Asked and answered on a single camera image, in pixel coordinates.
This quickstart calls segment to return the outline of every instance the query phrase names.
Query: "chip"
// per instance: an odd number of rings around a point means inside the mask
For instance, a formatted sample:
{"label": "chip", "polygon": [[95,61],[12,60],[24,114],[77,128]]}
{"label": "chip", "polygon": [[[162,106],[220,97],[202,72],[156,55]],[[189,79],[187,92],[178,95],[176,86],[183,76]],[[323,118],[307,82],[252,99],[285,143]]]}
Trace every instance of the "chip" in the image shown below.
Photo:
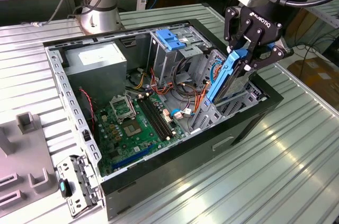
{"label": "chip", "polygon": [[128,137],[131,137],[135,134],[142,132],[141,127],[137,120],[129,120],[122,124],[124,131]]}
{"label": "chip", "polygon": [[110,156],[111,158],[115,158],[115,157],[119,156],[119,153],[118,153],[117,150],[113,150],[113,151],[110,151],[110,152],[109,152],[109,156]]}

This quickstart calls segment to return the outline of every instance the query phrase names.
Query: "motherboard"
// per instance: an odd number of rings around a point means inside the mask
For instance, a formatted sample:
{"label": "motherboard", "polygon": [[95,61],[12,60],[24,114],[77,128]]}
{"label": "motherboard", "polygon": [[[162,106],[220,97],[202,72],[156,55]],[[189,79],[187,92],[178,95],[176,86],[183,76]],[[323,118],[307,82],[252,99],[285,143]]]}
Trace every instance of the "motherboard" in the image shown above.
{"label": "motherboard", "polygon": [[[99,162],[102,176],[185,137],[182,128],[167,115],[168,112],[157,94],[130,99],[130,105],[123,98],[125,96],[95,112],[102,154]],[[134,117],[120,119],[124,113],[131,111]]]}

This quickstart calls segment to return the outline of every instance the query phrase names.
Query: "side panel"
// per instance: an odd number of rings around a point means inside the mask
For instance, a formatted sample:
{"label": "side panel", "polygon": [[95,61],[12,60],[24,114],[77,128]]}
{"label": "side panel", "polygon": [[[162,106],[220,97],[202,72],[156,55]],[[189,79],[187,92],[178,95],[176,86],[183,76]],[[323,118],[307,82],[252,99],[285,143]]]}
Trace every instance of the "side panel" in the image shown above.
{"label": "side panel", "polygon": [[282,97],[258,75],[253,78],[252,83],[270,98],[103,182],[101,186],[106,198],[108,219],[114,218],[244,139],[282,101]]}

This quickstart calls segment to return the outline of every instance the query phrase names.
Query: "ram slot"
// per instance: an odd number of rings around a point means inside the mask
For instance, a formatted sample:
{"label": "ram slot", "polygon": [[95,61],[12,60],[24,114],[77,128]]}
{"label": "ram slot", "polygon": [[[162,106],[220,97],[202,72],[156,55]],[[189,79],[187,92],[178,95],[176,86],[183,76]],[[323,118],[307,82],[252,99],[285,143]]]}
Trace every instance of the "ram slot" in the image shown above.
{"label": "ram slot", "polygon": [[162,141],[167,140],[167,137],[173,136],[164,119],[150,100],[138,100],[138,104]]}

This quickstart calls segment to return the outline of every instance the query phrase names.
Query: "sticker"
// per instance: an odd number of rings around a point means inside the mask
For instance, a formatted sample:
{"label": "sticker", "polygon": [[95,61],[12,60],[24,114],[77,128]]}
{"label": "sticker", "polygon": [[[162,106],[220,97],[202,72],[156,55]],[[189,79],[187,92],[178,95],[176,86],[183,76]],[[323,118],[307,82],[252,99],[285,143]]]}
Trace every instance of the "sticker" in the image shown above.
{"label": "sticker", "polygon": [[250,76],[253,72],[254,72],[253,70],[252,70],[252,71],[249,71],[249,72],[245,73],[244,76],[236,78],[236,79],[232,82],[232,84],[230,85],[230,87],[229,87],[229,89],[227,90],[227,92],[226,92],[226,94],[225,94],[224,97],[228,97],[228,96],[231,96],[231,95],[233,95],[233,94],[235,94],[235,93],[238,93],[238,92],[242,91],[242,90],[244,89],[245,85],[246,85],[247,82],[248,82],[249,76]]}
{"label": "sticker", "polygon": [[319,68],[319,65],[315,61],[308,61],[307,64],[313,69]]}
{"label": "sticker", "polygon": [[191,109],[184,109],[185,114],[191,114],[192,110]]}
{"label": "sticker", "polygon": [[332,79],[327,73],[318,73],[322,79]]}
{"label": "sticker", "polygon": [[79,58],[83,65],[95,64],[101,61],[112,60],[116,50],[112,45],[103,48],[89,50],[79,53]]}

